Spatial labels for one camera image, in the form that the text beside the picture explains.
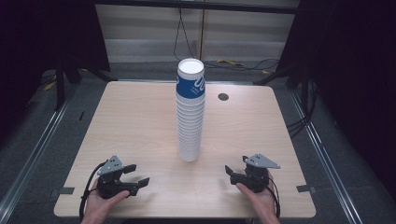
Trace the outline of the person's right hand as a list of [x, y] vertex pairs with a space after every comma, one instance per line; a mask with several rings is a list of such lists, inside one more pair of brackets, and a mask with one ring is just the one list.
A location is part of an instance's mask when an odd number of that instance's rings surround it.
[[254, 193], [242, 183], [236, 187], [247, 197], [261, 224], [280, 224], [276, 216], [276, 203], [272, 195], [274, 185], [269, 182], [268, 189], [260, 193]]

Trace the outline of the blue banded paper cup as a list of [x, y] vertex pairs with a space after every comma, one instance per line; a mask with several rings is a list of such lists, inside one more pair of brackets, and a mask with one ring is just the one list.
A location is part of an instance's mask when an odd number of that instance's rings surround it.
[[205, 93], [205, 66], [193, 58], [180, 61], [177, 66], [177, 94], [188, 100], [202, 98]]

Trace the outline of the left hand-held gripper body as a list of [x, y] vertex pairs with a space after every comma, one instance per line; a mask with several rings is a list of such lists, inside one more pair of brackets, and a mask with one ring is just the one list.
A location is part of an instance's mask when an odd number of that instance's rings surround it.
[[116, 155], [110, 157], [99, 169], [96, 188], [103, 199], [112, 198], [123, 191], [120, 182], [123, 169], [123, 163]]

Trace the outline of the metal floor rail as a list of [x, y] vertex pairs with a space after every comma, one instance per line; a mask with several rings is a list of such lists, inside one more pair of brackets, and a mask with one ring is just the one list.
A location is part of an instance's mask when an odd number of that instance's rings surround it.
[[306, 129], [311, 143], [318, 154], [320, 163], [322, 164], [326, 176], [332, 185], [332, 189], [337, 197], [338, 202], [344, 210], [349, 224], [363, 224], [357, 207], [355, 206], [350, 194], [347, 192], [347, 188], [336, 171], [326, 147], [323, 145], [323, 142], [319, 137], [314, 123], [312, 121], [308, 121], [306, 118], [307, 114], [303, 110], [303, 103], [300, 96], [296, 91], [291, 91], [290, 95], [294, 105], [296, 106], [299, 116], [304, 121], [304, 128]]
[[22, 196], [26, 186], [40, 162], [52, 136], [57, 130], [60, 122], [63, 119], [64, 113], [69, 106], [70, 101], [65, 100], [58, 109], [55, 110], [49, 120], [46, 129], [41, 134], [38, 142], [35, 144], [34, 150], [29, 156], [27, 162], [21, 168], [21, 171], [13, 181], [10, 189], [7, 191], [5, 197], [0, 202], [0, 223], [6, 223], [7, 219], [13, 213], [20, 197]]

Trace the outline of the stack of white paper cups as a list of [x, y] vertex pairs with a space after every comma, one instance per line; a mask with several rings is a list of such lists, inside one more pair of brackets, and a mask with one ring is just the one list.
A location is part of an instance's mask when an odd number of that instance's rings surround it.
[[189, 99], [176, 94], [178, 155], [196, 161], [200, 155], [205, 114], [205, 97]]

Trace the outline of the black metal stand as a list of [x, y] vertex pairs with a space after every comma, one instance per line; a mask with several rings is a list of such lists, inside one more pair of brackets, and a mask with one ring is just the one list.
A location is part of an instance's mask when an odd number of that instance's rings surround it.
[[305, 63], [292, 63], [284, 68], [277, 69], [269, 77], [266, 77], [259, 81], [254, 81], [253, 84], [256, 86], [265, 86], [274, 79], [280, 77], [288, 77], [287, 88], [295, 90], [298, 85], [301, 85], [301, 100], [304, 110], [308, 107], [308, 77], [306, 74]]
[[84, 63], [82, 60], [66, 55], [56, 61], [55, 68], [55, 80], [56, 80], [56, 93], [57, 93], [57, 104], [55, 110], [61, 109], [65, 103], [65, 91], [64, 91], [64, 78], [67, 77], [70, 83], [79, 84], [82, 77], [79, 73], [80, 69], [85, 69], [91, 74], [101, 78], [103, 81], [117, 81], [116, 78], [105, 75], [99, 69], [94, 68], [89, 63]]

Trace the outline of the dark overhead crossbar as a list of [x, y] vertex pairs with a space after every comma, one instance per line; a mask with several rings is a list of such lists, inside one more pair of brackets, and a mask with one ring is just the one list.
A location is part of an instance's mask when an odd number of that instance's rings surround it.
[[301, 10], [297, 7], [275, 7], [259, 5], [241, 5], [228, 3], [196, 2], [186, 0], [92, 0], [95, 4], [110, 6], [131, 6], [131, 7], [166, 7], [166, 8], [187, 8], [205, 9], [237, 12], [258, 12], [275, 14], [297, 14]]

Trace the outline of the black curtain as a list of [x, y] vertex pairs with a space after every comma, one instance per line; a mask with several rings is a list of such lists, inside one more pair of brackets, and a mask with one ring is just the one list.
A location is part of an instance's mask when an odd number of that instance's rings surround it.
[[293, 63], [396, 201], [396, 0], [300, 0], [279, 66]]
[[78, 68], [110, 69], [95, 3], [0, 0], [0, 144], [57, 62], [72, 83]]

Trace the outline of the person's left hand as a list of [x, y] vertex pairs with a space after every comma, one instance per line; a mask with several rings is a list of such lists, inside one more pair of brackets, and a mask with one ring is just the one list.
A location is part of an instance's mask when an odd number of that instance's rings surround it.
[[98, 180], [95, 180], [90, 189], [85, 207], [85, 213], [80, 224], [104, 224], [112, 208], [129, 196], [124, 190], [109, 199], [103, 199], [96, 189]]

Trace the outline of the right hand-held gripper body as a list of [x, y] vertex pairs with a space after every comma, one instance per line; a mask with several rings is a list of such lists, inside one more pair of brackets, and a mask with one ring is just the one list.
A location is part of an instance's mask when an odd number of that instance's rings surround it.
[[248, 157], [245, 169], [246, 187], [255, 193], [262, 192], [269, 184], [269, 169], [279, 169], [280, 165], [268, 159], [261, 153]]

